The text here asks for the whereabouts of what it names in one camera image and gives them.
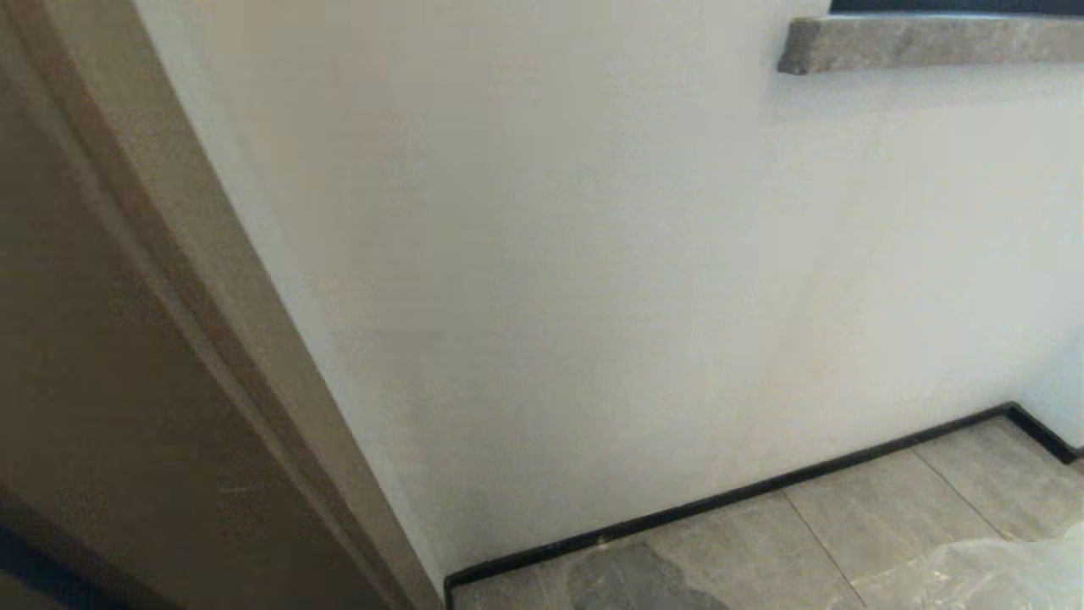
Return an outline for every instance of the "window sill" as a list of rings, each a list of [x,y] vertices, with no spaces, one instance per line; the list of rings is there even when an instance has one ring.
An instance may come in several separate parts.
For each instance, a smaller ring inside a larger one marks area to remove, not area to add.
[[[876,14],[790,22],[779,72],[1084,62],[1084,18]]]

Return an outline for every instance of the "plastic sheet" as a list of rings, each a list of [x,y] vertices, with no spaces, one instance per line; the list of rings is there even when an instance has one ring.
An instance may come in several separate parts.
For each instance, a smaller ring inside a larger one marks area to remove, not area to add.
[[[854,585],[874,610],[1081,610],[1084,523],[1037,543],[946,545]]]

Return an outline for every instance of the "window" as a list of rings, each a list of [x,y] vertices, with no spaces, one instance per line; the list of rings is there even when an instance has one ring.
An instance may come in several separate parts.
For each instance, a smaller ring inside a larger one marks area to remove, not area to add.
[[[967,12],[1084,15],[1084,0],[833,0],[833,13]]]

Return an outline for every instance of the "door frame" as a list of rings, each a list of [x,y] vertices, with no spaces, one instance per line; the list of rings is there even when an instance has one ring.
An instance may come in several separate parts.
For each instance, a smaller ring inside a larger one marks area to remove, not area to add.
[[[176,295],[166,310],[203,366],[388,607],[440,608],[131,0],[0,2],[40,83],[27,99],[112,191],[113,232]]]

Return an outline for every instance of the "tile grout line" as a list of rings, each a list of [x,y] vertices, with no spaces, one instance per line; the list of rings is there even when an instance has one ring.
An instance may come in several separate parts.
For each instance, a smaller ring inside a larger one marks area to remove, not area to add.
[[[945,479],[945,476],[941,475],[940,470],[938,470],[937,468],[933,467],[932,464],[930,464],[929,462],[927,462],[926,458],[922,457],[922,454],[918,453],[917,447],[912,447],[911,452],[914,453],[915,456],[918,457],[918,459],[922,460],[922,464],[926,465],[926,468],[929,468],[930,470],[932,470],[933,473],[937,475],[939,479],[941,479],[942,481],[944,481],[945,485],[949,485],[949,488],[953,491],[953,493],[955,493],[959,497],[959,499],[964,501],[964,504],[966,504],[968,506],[968,508],[970,508],[971,510],[973,510],[975,514],[979,516],[979,519],[982,519],[983,521],[985,521],[986,525],[990,525],[990,529],[993,530],[998,536],[1001,536],[1003,541],[1009,542],[1009,540],[1005,537],[1005,533],[1002,532],[1001,528],[997,528],[993,523],[991,523],[990,520],[986,519],[986,516],[983,515],[982,511],[980,511],[978,508],[976,508],[973,504],[971,504],[971,501],[969,501],[966,497],[964,497],[964,494],[960,493],[960,491],[957,490],[956,486],[953,485],[951,481],[949,481],[947,479]]]
[[[828,560],[831,561],[831,564],[836,567],[836,571],[839,572],[839,575],[843,577],[843,582],[847,583],[847,586],[851,587],[852,592],[854,592],[854,596],[859,598],[859,602],[862,603],[862,607],[869,608],[869,606],[866,603],[866,600],[862,599],[862,594],[859,593],[859,589],[854,588],[854,583],[852,583],[851,579],[848,577],[846,572],[843,572],[843,569],[839,567],[839,563],[836,561],[836,558],[831,556],[831,551],[829,551],[828,547],[824,546],[824,543],[821,542],[821,536],[816,535],[816,532],[813,531],[813,528],[809,524],[808,521],[805,521],[805,518],[802,516],[802,512],[798,510],[798,507],[795,505],[793,501],[790,499],[790,495],[787,494],[787,490],[784,489],[780,491],[783,492],[783,497],[787,498],[787,504],[790,505],[790,508],[793,509],[795,515],[797,515],[798,519],[802,522],[802,525],[805,525],[805,529],[809,530],[810,534],[813,535],[813,540],[816,541],[816,544],[821,547],[821,550],[823,550],[824,554],[828,556]]]

